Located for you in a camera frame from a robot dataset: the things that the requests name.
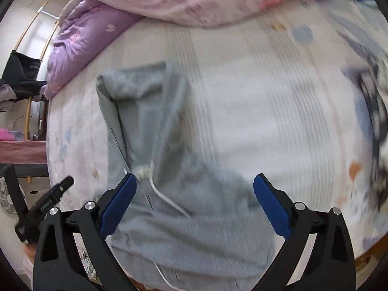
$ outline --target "fan grille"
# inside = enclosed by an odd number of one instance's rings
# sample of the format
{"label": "fan grille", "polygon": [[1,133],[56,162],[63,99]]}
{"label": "fan grille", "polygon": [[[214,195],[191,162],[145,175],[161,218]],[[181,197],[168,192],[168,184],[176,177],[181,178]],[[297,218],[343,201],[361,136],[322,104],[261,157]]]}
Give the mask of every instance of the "fan grille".
{"label": "fan grille", "polygon": [[[22,188],[20,188],[20,191],[22,193],[24,202],[26,202],[26,195],[24,194],[24,191],[22,190]],[[15,207],[12,204],[12,200],[9,195],[9,191],[5,183],[4,177],[0,178],[0,208],[7,216],[12,218],[18,217]]]}

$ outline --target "gray cloth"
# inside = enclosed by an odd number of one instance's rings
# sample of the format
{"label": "gray cloth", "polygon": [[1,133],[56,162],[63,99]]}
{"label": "gray cloth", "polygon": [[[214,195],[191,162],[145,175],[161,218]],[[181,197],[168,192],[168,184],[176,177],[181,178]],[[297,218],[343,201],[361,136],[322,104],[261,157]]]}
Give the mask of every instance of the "gray cloth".
{"label": "gray cloth", "polygon": [[0,85],[0,113],[9,111],[16,99],[15,92],[8,84]]}
{"label": "gray cloth", "polygon": [[17,99],[17,96],[8,84],[0,85],[0,102],[15,99]]}
{"label": "gray cloth", "polygon": [[250,290],[273,258],[274,231],[251,183],[189,153],[179,133],[187,91],[172,64],[98,78],[109,130],[108,186],[117,186],[123,168],[138,179],[110,244],[125,270],[151,288],[172,290],[156,263],[175,288]]}

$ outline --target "purple blanket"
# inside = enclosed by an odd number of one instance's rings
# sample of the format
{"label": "purple blanket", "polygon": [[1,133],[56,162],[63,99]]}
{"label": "purple blanket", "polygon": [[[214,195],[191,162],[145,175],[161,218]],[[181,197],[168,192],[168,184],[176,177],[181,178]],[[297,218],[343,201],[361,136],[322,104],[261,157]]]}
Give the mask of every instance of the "purple blanket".
{"label": "purple blanket", "polygon": [[112,8],[97,0],[83,0],[69,14],[47,64],[46,98],[52,98],[94,57],[142,16]]}

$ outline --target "blue gripper pad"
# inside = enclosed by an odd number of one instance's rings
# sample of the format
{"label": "blue gripper pad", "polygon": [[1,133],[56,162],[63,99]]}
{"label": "blue gripper pad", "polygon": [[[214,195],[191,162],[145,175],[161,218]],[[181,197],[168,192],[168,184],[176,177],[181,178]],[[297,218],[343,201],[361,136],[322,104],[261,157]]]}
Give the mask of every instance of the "blue gripper pad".
{"label": "blue gripper pad", "polygon": [[127,211],[136,194],[136,189],[136,178],[129,174],[127,179],[122,181],[121,187],[101,214],[100,234],[104,239],[116,231],[125,211]]}
{"label": "blue gripper pad", "polygon": [[273,187],[269,186],[260,175],[255,177],[253,191],[256,198],[259,200],[276,234],[283,236],[287,240],[291,235],[290,215],[283,208],[271,188]]}

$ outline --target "mattress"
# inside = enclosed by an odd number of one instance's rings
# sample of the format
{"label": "mattress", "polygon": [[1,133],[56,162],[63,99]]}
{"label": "mattress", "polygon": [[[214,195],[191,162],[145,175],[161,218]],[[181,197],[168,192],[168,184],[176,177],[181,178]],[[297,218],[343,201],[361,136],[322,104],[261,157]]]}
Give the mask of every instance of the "mattress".
{"label": "mattress", "polygon": [[[190,80],[181,119],[189,149],[250,182],[264,173],[310,209],[339,207],[360,256],[387,233],[388,216],[378,212],[369,182],[365,100],[346,76],[367,63],[349,39],[382,53],[388,24],[380,12],[349,0],[291,0],[218,29],[141,20],[50,101],[51,183],[67,175],[75,180],[61,209],[79,209],[107,190],[107,128],[96,77],[172,61]],[[277,250],[283,241],[274,233]],[[308,241],[292,280],[301,276],[313,244]]]}

